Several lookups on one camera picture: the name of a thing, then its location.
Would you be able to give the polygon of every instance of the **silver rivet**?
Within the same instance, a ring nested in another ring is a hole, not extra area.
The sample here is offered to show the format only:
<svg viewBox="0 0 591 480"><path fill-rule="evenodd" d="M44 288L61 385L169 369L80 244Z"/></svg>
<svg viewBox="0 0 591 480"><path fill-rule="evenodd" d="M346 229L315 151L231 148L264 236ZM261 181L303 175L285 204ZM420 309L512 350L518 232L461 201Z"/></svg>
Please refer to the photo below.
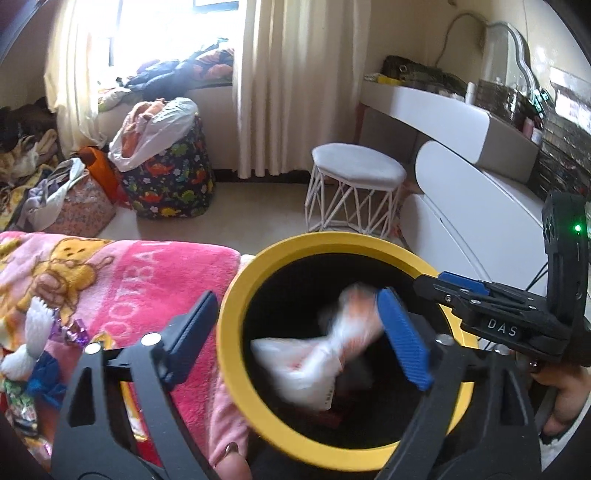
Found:
<svg viewBox="0 0 591 480"><path fill-rule="evenodd" d="M160 340L162 340L162 336L157 333L146 333L141 339L142 345L144 346L152 346L156 345Z"/></svg>
<svg viewBox="0 0 591 480"><path fill-rule="evenodd" d="M453 337L446 333L440 333L439 335L437 335L435 341L446 346L452 346L455 343Z"/></svg>
<svg viewBox="0 0 591 480"><path fill-rule="evenodd" d="M496 353L499 353L500 355L509 355L511 353L511 350L509 350L509 347L507 347L506 345L503 345L502 343L497 343L495 345L495 347L493 348L493 350Z"/></svg>
<svg viewBox="0 0 591 480"><path fill-rule="evenodd" d="M100 349L101 349L100 343L96 343L96 342L89 343L84 348L84 353L87 353L88 355L93 355L95 353L100 352Z"/></svg>

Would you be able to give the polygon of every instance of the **yellow rim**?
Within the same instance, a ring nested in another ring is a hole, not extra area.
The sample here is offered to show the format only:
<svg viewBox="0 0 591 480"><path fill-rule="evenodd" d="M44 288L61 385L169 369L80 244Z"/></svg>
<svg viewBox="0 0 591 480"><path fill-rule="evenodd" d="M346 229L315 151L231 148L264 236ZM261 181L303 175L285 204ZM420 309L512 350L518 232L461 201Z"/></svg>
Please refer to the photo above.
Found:
<svg viewBox="0 0 591 480"><path fill-rule="evenodd" d="M381 260L413 278L437 272L416 255L394 244L358 233L307 233L279 242L257 255L234 279L222 301L217 324L217 358L236 406L250 425L267 442L288 455L311 465L338 471L380 470L399 442L372 449L349 450L324 445L299 434L261 400L246 372L242 359L242 324L251 298L281 267L300 258L324 253L350 253ZM477 347L476 337L463 332L460 320L442 307L455 339L464 346ZM472 398L473 384L460 387L456 409L448 431L460 421Z"/></svg>

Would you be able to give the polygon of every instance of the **window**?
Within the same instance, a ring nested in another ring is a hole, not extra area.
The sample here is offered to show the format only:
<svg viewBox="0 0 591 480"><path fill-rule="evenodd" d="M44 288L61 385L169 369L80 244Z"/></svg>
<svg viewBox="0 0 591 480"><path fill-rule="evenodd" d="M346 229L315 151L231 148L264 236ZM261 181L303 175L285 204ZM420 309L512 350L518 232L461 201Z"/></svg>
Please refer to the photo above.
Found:
<svg viewBox="0 0 591 480"><path fill-rule="evenodd" d="M238 2L223 0L101 0L96 25L95 64L113 79L146 61L184 60L241 31Z"/></svg>

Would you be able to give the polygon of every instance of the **purple foil wrapper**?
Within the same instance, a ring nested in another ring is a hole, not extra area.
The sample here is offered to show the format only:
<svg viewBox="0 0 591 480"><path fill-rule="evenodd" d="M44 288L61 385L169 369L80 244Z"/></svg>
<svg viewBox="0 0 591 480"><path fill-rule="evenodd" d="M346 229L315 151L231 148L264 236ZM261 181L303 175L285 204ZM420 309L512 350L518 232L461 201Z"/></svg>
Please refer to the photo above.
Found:
<svg viewBox="0 0 591 480"><path fill-rule="evenodd" d="M51 327L49 340L65 343L66 345L74 345L83 349L90 343L90 334L82 320L72 319L69 325L63 326L60 317L56 315Z"/></svg>

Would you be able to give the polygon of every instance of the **white sleeve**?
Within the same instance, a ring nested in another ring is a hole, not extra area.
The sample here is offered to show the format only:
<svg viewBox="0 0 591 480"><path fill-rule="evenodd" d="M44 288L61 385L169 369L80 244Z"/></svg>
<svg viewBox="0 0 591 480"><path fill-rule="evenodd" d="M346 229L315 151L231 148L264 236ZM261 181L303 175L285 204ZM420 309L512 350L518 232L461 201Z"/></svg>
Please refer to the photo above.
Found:
<svg viewBox="0 0 591 480"><path fill-rule="evenodd" d="M549 464L551 464L555 460L556 457L558 457L558 454L560 452L562 452L563 448L566 447L566 444L573 437L574 433L579 428L579 425L581 425L581 422L583 421L583 419L585 418L585 415L589 411L590 406L591 406L591 393L589 393L589 396L587 397L587 401L585 402L583 410L581 410L581 413L579 414L577 419L574 421L571 428L569 428L568 431L564 435L562 435L562 437L560 439L552 440L552 442L549 445L543 444L542 441L540 440L542 470L545 470L546 467Z"/></svg>

